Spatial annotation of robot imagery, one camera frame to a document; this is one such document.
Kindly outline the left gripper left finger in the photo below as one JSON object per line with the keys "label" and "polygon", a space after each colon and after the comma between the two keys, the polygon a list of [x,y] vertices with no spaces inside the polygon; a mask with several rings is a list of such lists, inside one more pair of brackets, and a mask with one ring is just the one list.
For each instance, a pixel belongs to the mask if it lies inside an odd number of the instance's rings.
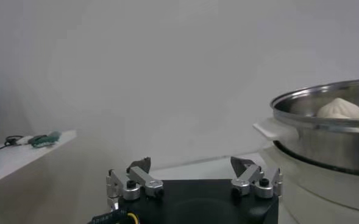
{"label": "left gripper left finger", "polygon": [[119,208],[119,200],[137,201],[144,192],[146,197],[161,199],[164,184],[150,176],[151,158],[131,162],[125,171],[110,169],[106,176],[107,206],[110,210]]}

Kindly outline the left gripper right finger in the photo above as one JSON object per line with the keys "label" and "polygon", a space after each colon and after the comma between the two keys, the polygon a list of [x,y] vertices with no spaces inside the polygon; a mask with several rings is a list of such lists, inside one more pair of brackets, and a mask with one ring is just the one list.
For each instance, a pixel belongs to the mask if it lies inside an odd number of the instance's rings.
{"label": "left gripper right finger", "polygon": [[232,195],[241,198],[254,194],[258,198],[282,196],[283,175],[279,167],[266,170],[250,159],[231,157],[236,177],[231,180]]}

